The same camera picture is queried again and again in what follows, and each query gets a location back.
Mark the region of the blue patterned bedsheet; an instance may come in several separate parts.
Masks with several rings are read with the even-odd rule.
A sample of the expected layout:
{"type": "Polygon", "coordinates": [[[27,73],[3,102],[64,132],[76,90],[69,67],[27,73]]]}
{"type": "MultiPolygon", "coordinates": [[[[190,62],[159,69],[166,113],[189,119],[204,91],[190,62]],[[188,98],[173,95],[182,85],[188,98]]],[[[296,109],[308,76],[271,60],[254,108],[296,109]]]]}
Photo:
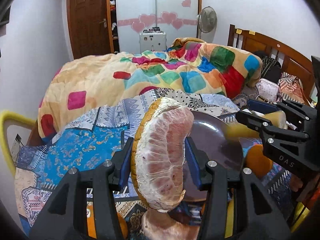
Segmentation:
{"type": "MultiPolygon", "coordinates": [[[[196,112],[220,118],[227,124],[235,121],[233,113],[239,110],[231,99],[223,95],[188,94],[181,90],[157,88],[121,100],[116,106],[106,105],[88,111],[67,124],[46,144],[40,145],[44,143],[42,139],[40,142],[28,143],[18,153],[15,175],[16,204],[23,231],[27,236],[47,199],[66,172],[72,167],[79,171],[90,170],[106,159],[111,159],[112,155],[124,147],[128,137],[135,136],[150,105],[164,96],[173,98],[196,112]]],[[[227,157],[227,153],[233,154],[222,160],[227,167],[236,168],[240,165],[240,144],[242,155],[246,157],[252,147],[261,144],[261,140],[241,138],[238,145],[227,145],[231,150],[220,154],[221,158],[227,157]]],[[[290,178],[291,173],[276,163],[262,178],[262,184],[267,187],[285,219],[288,219],[293,211],[290,178]]],[[[188,186],[190,189],[186,189],[184,200],[169,215],[189,225],[200,225],[200,206],[206,192],[198,191],[192,180],[191,184],[188,186]]],[[[129,227],[130,239],[146,239],[141,230],[141,219],[146,205],[138,200],[131,175],[127,185],[113,194],[117,212],[129,227]]]]}

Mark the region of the wall power socket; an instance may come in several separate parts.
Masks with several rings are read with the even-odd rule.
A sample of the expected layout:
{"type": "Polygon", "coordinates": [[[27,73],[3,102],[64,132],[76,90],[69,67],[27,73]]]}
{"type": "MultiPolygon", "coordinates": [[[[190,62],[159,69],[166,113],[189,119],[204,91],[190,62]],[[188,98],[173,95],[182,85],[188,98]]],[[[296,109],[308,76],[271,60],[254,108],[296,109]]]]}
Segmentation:
{"type": "Polygon", "coordinates": [[[22,146],[23,146],[22,138],[20,137],[19,134],[16,134],[15,140],[14,140],[13,145],[10,150],[11,157],[14,162],[16,162],[19,151],[22,146]]]}

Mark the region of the brown wooden door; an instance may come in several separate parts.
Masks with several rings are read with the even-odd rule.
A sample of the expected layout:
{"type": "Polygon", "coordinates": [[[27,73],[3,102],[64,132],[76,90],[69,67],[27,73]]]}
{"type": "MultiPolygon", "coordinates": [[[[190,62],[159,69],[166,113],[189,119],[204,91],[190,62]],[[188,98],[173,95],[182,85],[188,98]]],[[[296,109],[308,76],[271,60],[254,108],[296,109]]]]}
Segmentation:
{"type": "Polygon", "coordinates": [[[107,0],[67,0],[67,21],[75,59],[112,52],[107,0]]]}

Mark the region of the yellow foam tube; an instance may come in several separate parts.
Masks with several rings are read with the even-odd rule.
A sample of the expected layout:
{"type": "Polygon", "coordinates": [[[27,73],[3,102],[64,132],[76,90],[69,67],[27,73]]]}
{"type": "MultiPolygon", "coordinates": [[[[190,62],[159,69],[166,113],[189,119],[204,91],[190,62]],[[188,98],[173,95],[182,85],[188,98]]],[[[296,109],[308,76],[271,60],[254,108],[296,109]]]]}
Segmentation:
{"type": "Polygon", "coordinates": [[[23,129],[31,130],[35,123],[34,119],[21,114],[9,110],[1,111],[1,154],[13,178],[15,177],[16,166],[10,147],[14,140],[14,132],[19,132],[23,129]]]}

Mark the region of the dark purple plate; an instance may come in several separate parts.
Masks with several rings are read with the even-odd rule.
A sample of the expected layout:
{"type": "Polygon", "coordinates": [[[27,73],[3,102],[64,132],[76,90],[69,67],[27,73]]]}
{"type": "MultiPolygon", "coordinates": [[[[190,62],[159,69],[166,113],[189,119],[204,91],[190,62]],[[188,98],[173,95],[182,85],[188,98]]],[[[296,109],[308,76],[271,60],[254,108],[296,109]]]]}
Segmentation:
{"type": "MultiPolygon", "coordinates": [[[[223,130],[227,126],[219,118],[193,111],[194,122],[190,136],[199,150],[206,152],[210,160],[214,160],[224,168],[240,171],[244,162],[240,142],[225,139],[223,130]]],[[[199,191],[193,184],[187,163],[183,165],[184,201],[200,202],[206,200],[206,191],[199,191]]]]}

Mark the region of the large peeled pomelo segment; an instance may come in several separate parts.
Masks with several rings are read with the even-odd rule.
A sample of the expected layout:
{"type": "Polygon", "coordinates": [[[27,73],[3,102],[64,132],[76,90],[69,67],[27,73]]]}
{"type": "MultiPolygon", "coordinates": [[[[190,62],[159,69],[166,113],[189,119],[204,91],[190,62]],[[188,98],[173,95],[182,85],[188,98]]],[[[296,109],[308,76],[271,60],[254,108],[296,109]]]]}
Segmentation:
{"type": "Polygon", "coordinates": [[[185,195],[185,139],[194,115],[180,102],[162,97],[151,104],[136,131],[131,152],[131,179],[140,200],[162,213],[185,195]]]}

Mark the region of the white box appliance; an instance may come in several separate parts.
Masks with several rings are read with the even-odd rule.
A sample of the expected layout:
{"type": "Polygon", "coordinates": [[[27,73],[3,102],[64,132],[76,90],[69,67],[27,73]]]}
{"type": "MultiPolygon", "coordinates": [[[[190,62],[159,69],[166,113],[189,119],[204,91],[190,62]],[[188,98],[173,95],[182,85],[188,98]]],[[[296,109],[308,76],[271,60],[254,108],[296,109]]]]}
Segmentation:
{"type": "Polygon", "coordinates": [[[167,50],[167,34],[161,31],[160,27],[152,27],[145,29],[139,35],[140,52],[150,51],[166,51],[167,50]]]}

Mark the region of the colourful patchwork quilt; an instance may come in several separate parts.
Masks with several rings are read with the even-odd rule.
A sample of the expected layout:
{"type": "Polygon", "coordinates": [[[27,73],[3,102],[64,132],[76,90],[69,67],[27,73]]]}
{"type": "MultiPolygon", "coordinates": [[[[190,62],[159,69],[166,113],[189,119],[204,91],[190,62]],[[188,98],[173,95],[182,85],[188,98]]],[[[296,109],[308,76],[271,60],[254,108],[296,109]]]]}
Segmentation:
{"type": "Polygon", "coordinates": [[[242,49],[177,38],[166,51],[85,56],[63,65],[39,105],[47,139],[96,107],[114,106],[155,88],[236,97],[261,77],[262,60],[242,49]]]}

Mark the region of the wardrobe with heart stickers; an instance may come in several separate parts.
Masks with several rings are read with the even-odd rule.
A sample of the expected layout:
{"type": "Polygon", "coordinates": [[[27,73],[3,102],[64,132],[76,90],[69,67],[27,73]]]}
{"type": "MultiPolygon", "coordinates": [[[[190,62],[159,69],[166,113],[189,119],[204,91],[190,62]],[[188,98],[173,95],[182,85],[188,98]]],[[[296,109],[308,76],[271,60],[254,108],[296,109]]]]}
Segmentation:
{"type": "Polygon", "coordinates": [[[115,0],[119,50],[140,52],[140,34],[159,27],[167,46],[176,38],[196,37],[202,0],[115,0]]]}

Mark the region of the wooden headboard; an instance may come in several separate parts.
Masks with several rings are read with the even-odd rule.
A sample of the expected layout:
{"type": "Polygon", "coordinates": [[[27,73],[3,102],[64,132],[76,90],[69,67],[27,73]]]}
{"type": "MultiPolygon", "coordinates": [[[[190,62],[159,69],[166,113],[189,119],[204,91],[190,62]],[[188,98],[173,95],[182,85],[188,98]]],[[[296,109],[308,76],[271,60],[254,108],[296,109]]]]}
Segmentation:
{"type": "Polygon", "coordinates": [[[236,28],[233,24],[229,26],[227,45],[251,53],[263,51],[269,57],[276,59],[283,72],[301,80],[304,95],[311,101],[310,95],[314,89],[313,66],[306,56],[274,38],[255,31],[236,28]]]}

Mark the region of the small peeled pomelo segment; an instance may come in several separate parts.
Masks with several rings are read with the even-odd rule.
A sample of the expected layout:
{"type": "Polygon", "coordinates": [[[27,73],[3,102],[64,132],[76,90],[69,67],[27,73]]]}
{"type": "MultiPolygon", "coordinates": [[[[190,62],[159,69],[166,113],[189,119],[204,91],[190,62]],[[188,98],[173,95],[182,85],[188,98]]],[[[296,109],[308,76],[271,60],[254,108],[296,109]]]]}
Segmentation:
{"type": "Polygon", "coordinates": [[[148,209],[142,216],[142,230],[148,239],[197,239],[200,227],[182,224],[168,213],[148,209]]]}

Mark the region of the sugarcane piece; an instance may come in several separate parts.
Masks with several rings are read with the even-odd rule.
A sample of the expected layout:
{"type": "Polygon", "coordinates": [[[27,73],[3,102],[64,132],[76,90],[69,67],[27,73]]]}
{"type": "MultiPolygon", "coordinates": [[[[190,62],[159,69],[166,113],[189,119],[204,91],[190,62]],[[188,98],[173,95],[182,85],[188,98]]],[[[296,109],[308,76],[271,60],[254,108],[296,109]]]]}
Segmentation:
{"type": "Polygon", "coordinates": [[[245,111],[239,111],[235,115],[236,122],[229,124],[224,128],[223,134],[228,140],[237,140],[238,138],[258,138],[263,123],[267,126],[287,129],[286,115],[283,111],[264,114],[262,116],[251,114],[245,111]]]}
{"type": "Polygon", "coordinates": [[[227,206],[225,238],[231,237],[233,235],[233,226],[234,226],[234,199],[232,198],[227,206]]]}

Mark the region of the standing electric fan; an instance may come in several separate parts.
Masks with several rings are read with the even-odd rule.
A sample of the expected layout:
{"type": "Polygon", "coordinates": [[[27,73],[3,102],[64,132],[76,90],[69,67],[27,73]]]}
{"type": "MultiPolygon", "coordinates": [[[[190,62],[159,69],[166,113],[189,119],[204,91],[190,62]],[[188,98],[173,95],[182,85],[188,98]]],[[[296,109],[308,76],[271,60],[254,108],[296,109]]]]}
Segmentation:
{"type": "Polygon", "coordinates": [[[210,33],[216,25],[216,11],[210,6],[204,7],[197,16],[197,38],[201,39],[202,34],[210,33]]]}

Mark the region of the black bag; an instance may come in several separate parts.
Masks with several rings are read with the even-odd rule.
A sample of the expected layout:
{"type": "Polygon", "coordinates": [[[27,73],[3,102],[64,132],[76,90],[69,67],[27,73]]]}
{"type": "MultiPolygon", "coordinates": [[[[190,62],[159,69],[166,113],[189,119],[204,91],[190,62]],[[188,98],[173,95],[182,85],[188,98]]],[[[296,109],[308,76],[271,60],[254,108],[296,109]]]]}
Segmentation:
{"type": "Polygon", "coordinates": [[[269,57],[264,51],[255,51],[253,54],[262,60],[261,78],[277,84],[281,77],[280,63],[276,59],[269,57]]]}

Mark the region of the large orange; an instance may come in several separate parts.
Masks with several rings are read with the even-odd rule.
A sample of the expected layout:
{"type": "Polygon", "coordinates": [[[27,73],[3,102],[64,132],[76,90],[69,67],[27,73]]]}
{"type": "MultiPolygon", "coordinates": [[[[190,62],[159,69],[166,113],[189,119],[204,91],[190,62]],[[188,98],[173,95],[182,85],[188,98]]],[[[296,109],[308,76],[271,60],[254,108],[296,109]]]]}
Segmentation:
{"type": "Polygon", "coordinates": [[[95,218],[95,211],[97,209],[94,208],[94,202],[88,201],[87,206],[87,232],[89,237],[91,238],[97,238],[97,227],[96,222],[98,223],[98,228],[101,230],[103,229],[103,232],[107,231],[107,229],[111,229],[112,232],[116,232],[115,224],[117,223],[117,231],[121,230],[123,239],[127,239],[129,235],[129,230],[127,223],[125,222],[125,219],[120,215],[118,212],[114,212],[113,214],[104,214],[104,215],[98,215],[98,219],[95,218]]]}

